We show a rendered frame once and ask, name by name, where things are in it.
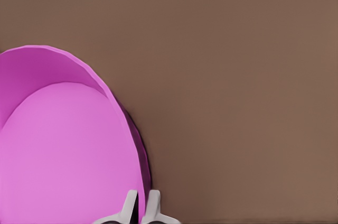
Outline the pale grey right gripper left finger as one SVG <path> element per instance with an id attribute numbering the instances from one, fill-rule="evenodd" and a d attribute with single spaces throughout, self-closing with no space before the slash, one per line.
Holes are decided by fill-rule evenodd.
<path id="1" fill-rule="evenodd" d="M 130 190 L 127 193 L 120 212 L 100 218 L 92 224 L 137 224 L 137 191 Z"/>

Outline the pink plate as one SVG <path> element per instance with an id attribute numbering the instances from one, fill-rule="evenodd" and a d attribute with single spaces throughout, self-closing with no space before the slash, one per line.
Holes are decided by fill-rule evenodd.
<path id="1" fill-rule="evenodd" d="M 92 224 L 151 188 L 136 126 L 72 54 L 27 45 L 0 54 L 0 224 Z"/>

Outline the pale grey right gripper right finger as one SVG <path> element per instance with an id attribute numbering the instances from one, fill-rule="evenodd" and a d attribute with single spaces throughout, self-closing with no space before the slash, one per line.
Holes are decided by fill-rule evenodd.
<path id="1" fill-rule="evenodd" d="M 161 213 L 161 193 L 159 190 L 150 190 L 145 215 L 140 224 L 181 224 L 181 222 Z"/>

